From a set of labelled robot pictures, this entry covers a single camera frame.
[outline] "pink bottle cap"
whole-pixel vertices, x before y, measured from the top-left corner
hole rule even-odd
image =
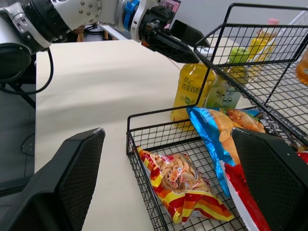
[[[268,25],[278,25],[279,24],[279,20],[275,19],[275,18],[270,18],[268,20]]]

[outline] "wire shelf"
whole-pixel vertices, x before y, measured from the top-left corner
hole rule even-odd
[[[146,209],[149,213],[155,231],[245,231],[247,230],[240,218],[231,198],[226,198],[217,176],[213,161],[205,149],[205,145],[196,130],[183,131],[177,128],[180,122],[165,123],[145,128],[132,129],[128,132],[128,157],[135,173]],[[216,196],[234,215],[229,222],[215,219],[190,218],[183,226],[172,222],[165,207],[155,196],[150,185],[146,169],[139,158],[136,147],[152,152],[153,154],[169,155],[186,153],[192,162],[208,180]]]
[[[298,10],[300,14],[289,25],[230,24],[229,14],[236,7]],[[277,121],[296,146],[308,146],[308,86],[296,78],[295,72],[308,45],[307,12],[307,8],[233,4],[224,23],[198,42],[194,50],[206,66]],[[257,44],[254,38],[261,30],[266,34]],[[214,51],[212,56],[197,49],[204,40]],[[246,50],[238,56],[241,62],[229,62],[231,50],[239,47]]]

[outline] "orange bottle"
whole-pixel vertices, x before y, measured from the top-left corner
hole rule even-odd
[[[303,84],[308,85],[308,50],[304,53],[302,60],[296,67],[296,76]]]

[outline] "red and yellow snack bag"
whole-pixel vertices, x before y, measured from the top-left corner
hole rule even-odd
[[[157,155],[141,148],[138,152],[150,171],[154,192],[174,223],[183,224],[190,216],[223,221],[233,218],[187,154]]]

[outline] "green bottle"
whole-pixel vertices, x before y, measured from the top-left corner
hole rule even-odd
[[[245,63],[249,52],[242,47],[233,48],[229,54],[229,64]],[[243,66],[231,66],[223,69],[228,76],[243,85],[248,82],[248,72]],[[221,76],[217,76],[209,92],[205,106],[208,108],[235,108],[240,100],[241,93],[231,86]]]

